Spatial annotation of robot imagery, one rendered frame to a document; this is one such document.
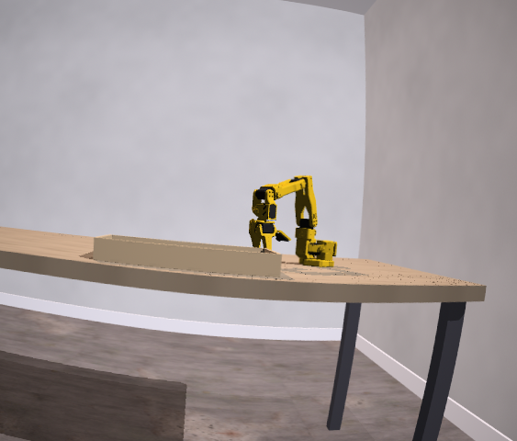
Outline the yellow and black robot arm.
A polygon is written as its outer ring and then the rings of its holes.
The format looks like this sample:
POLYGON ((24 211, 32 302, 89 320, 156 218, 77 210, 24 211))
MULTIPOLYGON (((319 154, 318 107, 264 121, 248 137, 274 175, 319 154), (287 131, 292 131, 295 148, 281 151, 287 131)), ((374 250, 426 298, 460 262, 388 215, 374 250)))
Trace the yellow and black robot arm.
POLYGON ((296 192, 296 224, 299 226, 295 233, 295 238, 297 238, 296 256, 299 258, 299 263, 303 263, 304 266, 333 267, 332 255, 335 253, 333 251, 335 243, 322 240, 317 240, 316 243, 316 239, 314 239, 316 230, 312 227, 317 226, 318 220, 311 175, 298 175, 294 176, 294 179, 288 179, 279 184, 268 184, 260 187, 260 189, 255 189, 253 192, 253 214, 261 218, 262 221, 276 220, 277 205, 274 200, 293 192, 296 192), (262 200, 264 200, 264 203, 262 203, 262 200), (304 219, 305 207, 309 219, 304 219))

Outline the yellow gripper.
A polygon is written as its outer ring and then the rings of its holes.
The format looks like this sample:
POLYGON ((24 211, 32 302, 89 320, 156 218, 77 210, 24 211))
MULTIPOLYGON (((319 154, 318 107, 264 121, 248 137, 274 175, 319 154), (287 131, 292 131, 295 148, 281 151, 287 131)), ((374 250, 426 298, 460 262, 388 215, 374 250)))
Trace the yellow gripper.
POLYGON ((251 219, 249 222, 249 234, 252 239, 253 247, 260 248, 261 238, 264 248, 272 250, 272 238, 277 241, 289 242, 291 239, 282 231, 278 231, 274 221, 261 220, 261 218, 251 219))

